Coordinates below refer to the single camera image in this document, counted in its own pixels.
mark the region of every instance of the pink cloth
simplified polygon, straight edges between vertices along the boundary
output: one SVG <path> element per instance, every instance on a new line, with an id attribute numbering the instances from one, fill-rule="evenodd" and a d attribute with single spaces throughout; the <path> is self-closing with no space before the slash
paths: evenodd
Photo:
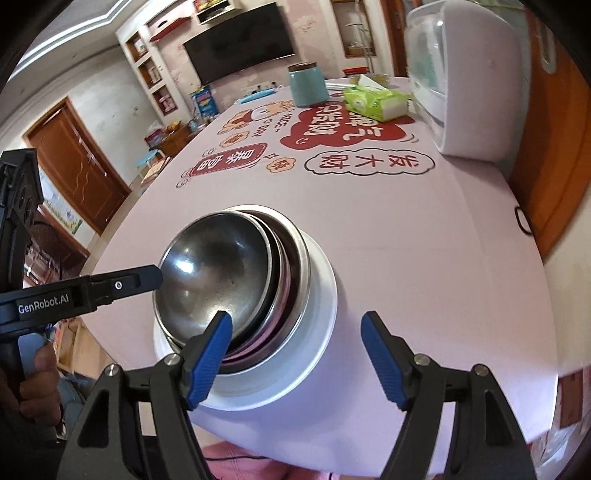
<path id="1" fill-rule="evenodd" d="M 203 449 L 203 456 L 219 480 L 339 480 L 339 475 L 277 462 L 228 442 Z"/>

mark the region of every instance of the white appliance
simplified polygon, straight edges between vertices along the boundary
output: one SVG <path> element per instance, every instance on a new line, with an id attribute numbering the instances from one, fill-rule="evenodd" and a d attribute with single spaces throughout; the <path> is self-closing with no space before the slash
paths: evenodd
<path id="1" fill-rule="evenodd" d="M 521 96 L 517 32 L 466 0 L 412 10 L 404 34 L 417 109 L 442 154 L 498 161 L 509 152 Z"/>

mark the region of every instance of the human hand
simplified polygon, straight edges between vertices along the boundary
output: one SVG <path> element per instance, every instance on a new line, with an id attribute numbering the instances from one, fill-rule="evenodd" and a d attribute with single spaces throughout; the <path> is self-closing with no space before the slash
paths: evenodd
<path id="1" fill-rule="evenodd" d="M 21 383 L 20 405 L 8 388 L 6 375 L 0 370 L 0 403 L 9 410 L 20 411 L 23 416 L 35 419 L 37 423 L 53 427 L 61 420 L 61 397 L 57 390 L 60 374 L 56 353 L 50 343 L 37 351 L 34 363 L 37 373 Z"/>

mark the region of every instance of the stainless steel bowl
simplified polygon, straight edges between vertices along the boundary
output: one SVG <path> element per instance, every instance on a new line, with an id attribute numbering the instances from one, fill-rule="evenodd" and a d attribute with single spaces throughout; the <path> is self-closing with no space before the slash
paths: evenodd
<path id="1" fill-rule="evenodd" d="M 277 328 L 279 321 L 283 317 L 283 312 L 285 310 L 285 305 L 287 304 L 287 298 L 290 292 L 291 268 L 290 263 L 287 259 L 287 254 L 285 253 L 285 249 L 283 248 L 283 244 L 279 240 L 277 234 L 273 230 L 271 230 L 265 222 L 263 222 L 260 219 L 257 220 L 260 222 L 261 226 L 267 233 L 267 236 L 271 241 L 271 246 L 277 246 L 279 263 L 279 283 L 277 285 L 277 290 L 275 291 L 275 297 L 273 299 L 273 302 L 267 310 L 267 315 L 265 316 L 264 320 L 256 329 L 256 332 L 239 348 L 235 349 L 234 351 L 228 350 L 228 353 L 223 359 L 223 361 L 226 363 L 228 361 L 236 360 L 249 355 L 251 352 L 257 350 L 268 340 L 268 338 L 272 335 L 273 331 L 275 331 L 275 329 Z"/>
<path id="2" fill-rule="evenodd" d="M 226 211 L 243 212 L 263 220 L 279 237 L 291 268 L 290 291 L 276 331 L 255 352 L 244 358 L 223 362 L 220 375 L 238 375 L 270 360 L 290 339 L 304 315 L 310 295 L 310 256 L 298 228 L 284 215 L 261 205 L 239 205 Z"/>
<path id="3" fill-rule="evenodd" d="M 204 332 L 218 310 L 232 317 L 232 341 L 258 328 L 273 272 L 269 239 L 260 224 L 240 212 L 218 212 L 196 220 L 166 249 L 164 282 L 152 299 L 169 342 L 184 346 Z"/>

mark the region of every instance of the black tv screen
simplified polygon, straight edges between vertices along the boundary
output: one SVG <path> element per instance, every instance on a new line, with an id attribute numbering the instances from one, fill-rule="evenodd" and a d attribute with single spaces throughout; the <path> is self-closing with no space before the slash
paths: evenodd
<path id="1" fill-rule="evenodd" d="M 277 4 L 232 17 L 186 41 L 184 47 L 203 85 L 294 54 Z"/>

